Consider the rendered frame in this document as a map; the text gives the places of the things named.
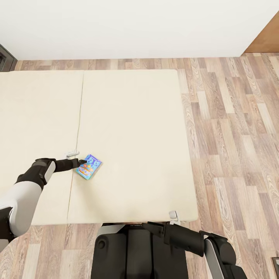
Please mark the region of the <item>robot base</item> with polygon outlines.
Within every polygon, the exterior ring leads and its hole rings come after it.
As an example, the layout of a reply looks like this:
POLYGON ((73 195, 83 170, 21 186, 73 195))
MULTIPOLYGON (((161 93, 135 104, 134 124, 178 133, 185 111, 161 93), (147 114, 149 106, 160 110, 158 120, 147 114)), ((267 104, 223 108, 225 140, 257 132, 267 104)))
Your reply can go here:
POLYGON ((141 225, 103 223, 90 279, 189 279, 185 250, 141 225))

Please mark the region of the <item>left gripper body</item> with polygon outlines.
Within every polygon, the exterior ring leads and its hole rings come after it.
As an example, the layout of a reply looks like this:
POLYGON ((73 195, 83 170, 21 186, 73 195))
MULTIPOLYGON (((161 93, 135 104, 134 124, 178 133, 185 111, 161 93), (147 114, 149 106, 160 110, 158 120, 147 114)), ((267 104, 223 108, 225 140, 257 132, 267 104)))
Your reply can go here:
POLYGON ((78 158, 67 159, 67 160, 62 159, 62 161, 64 162, 64 169, 62 170, 62 172, 79 167, 78 158))

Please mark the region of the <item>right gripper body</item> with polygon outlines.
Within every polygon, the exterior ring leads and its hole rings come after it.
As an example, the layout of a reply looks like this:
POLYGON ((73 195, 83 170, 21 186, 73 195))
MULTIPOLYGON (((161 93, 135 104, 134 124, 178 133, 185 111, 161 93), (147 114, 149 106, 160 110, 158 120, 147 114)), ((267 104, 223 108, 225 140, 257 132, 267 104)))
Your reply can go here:
POLYGON ((189 251, 191 242, 191 231, 189 228, 177 224, 166 223, 164 243, 189 251))

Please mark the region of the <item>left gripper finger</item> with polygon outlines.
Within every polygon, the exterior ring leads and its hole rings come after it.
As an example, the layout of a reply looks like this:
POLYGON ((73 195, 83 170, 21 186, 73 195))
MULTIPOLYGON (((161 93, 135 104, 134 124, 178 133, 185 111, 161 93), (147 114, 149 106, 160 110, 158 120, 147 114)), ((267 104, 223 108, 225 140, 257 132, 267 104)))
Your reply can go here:
POLYGON ((87 163, 86 160, 79 160, 79 166, 82 165, 82 164, 85 164, 85 163, 87 163))

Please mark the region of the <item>board game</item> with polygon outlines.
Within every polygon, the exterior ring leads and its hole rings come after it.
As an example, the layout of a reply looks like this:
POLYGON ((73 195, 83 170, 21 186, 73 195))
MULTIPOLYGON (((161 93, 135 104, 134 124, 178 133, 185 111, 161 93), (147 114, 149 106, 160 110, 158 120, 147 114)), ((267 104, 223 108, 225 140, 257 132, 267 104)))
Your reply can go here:
POLYGON ((85 160, 87 163, 80 165, 76 171, 87 180, 90 180, 102 162, 91 154, 88 154, 85 160))

